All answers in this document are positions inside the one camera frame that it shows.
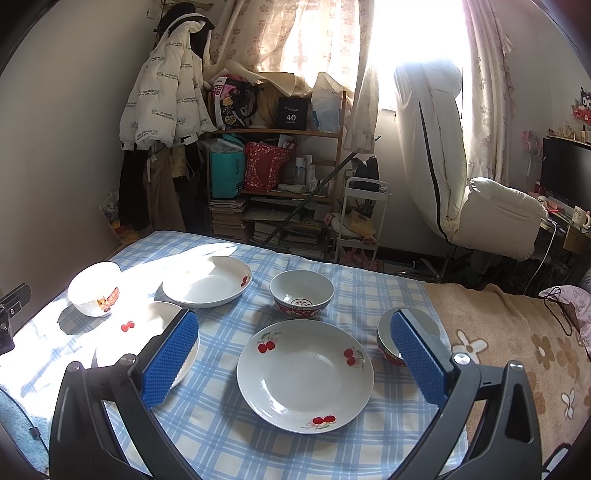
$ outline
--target white plate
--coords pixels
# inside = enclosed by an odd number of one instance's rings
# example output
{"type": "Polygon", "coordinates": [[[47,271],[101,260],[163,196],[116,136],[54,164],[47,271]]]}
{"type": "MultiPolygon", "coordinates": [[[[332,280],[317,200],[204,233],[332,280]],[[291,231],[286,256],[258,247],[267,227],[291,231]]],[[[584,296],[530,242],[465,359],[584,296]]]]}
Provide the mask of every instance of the white plate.
{"type": "Polygon", "coordinates": [[[363,410],[374,368],[359,342],[316,320],[270,325],[245,345],[238,386],[262,419],[296,433],[342,427],[363,410]]]}
{"type": "MultiPolygon", "coordinates": [[[[106,335],[103,336],[99,346],[96,348],[96,362],[98,366],[106,367],[108,365],[114,365],[126,353],[132,353],[134,355],[140,353],[148,341],[153,336],[160,335],[181,310],[182,308],[174,303],[155,301],[148,305],[148,308],[143,314],[134,316],[133,319],[130,318],[126,323],[109,325],[106,335]]],[[[170,388],[176,387],[189,373],[197,356],[198,349],[199,337],[197,337],[197,342],[191,348],[187,359],[184,361],[181,370],[179,370],[170,388]]]]}
{"type": "Polygon", "coordinates": [[[219,307],[237,298],[252,280],[251,268],[233,257],[204,257],[162,284],[174,301],[197,308],[219,307]]]}

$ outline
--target pink cloth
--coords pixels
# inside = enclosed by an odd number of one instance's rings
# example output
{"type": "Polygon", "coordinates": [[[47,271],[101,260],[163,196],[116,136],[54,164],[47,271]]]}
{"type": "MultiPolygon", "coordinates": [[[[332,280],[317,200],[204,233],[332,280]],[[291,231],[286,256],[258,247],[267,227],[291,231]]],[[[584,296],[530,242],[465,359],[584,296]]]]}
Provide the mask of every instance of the pink cloth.
{"type": "Polygon", "coordinates": [[[542,298],[550,296],[553,300],[573,306],[581,340],[591,356],[591,294],[579,287],[561,285],[542,290],[538,295],[542,298]]]}

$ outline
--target white puffer jacket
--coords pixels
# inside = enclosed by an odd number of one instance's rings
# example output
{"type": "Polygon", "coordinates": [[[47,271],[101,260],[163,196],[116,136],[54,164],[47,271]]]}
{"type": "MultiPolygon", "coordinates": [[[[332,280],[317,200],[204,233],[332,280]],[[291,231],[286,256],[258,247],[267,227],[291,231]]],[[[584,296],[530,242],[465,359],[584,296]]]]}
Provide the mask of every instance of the white puffer jacket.
{"type": "Polygon", "coordinates": [[[190,45],[190,34],[200,31],[205,21],[195,21],[194,14],[183,17],[192,20],[170,36],[167,31],[139,72],[119,124],[123,150],[133,150],[134,144],[148,150],[155,140],[172,147],[189,135],[217,130],[201,91],[203,62],[190,45]]]}

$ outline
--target wall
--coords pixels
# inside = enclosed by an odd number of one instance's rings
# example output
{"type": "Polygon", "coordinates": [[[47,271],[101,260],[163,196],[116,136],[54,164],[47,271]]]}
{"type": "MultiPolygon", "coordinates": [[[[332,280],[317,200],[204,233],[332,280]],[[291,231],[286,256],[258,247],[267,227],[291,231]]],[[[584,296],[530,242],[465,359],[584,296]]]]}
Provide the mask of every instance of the wall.
{"type": "Polygon", "coordinates": [[[570,105],[580,89],[591,90],[591,80],[571,44],[553,22],[530,0],[492,0],[514,50],[508,55],[515,101],[511,135],[509,185],[531,189],[541,165],[526,178],[529,156],[523,152],[521,133],[533,131],[544,138],[563,121],[577,129],[570,105]]]}
{"type": "Polygon", "coordinates": [[[60,0],[0,76],[0,288],[33,290],[21,325],[118,243],[119,119],[152,48],[152,0],[60,0]]]}

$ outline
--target white cart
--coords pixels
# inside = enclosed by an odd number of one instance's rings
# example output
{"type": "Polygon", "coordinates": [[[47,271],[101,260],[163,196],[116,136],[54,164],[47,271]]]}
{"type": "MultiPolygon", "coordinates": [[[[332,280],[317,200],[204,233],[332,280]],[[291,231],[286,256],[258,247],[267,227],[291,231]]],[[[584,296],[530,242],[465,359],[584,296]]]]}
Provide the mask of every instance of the white cart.
{"type": "Polygon", "coordinates": [[[384,219],[386,217],[386,210],[388,209],[388,203],[390,201],[390,185],[384,181],[380,180],[371,180],[371,179],[364,179],[361,177],[351,177],[345,181],[345,197],[343,198],[343,209],[340,214],[340,226],[339,231],[337,232],[336,242],[335,242],[335,255],[333,257],[333,263],[337,263],[339,257],[345,254],[345,250],[343,247],[348,248],[359,248],[362,250],[373,250],[374,254],[371,259],[370,268],[374,267],[375,257],[378,253],[379,248],[379,239],[382,234],[382,227],[384,226],[384,219]],[[369,190],[359,190],[353,189],[349,185],[352,181],[363,181],[365,183],[375,183],[380,186],[379,192],[370,192],[369,190]],[[373,245],[366,244],[361,240],[356,239],[346,239],[342,238],[343,232],[343,221],[345,219],[345,211],[347,208],[347,199],[357,198],[357,199],[365,199],[365,200],[374,200],[376,202],[381,202],[384,204],[384,209],[382,210],[382,218],[379,221],[379,229],[375,235],[376,243],[373,245]]]}

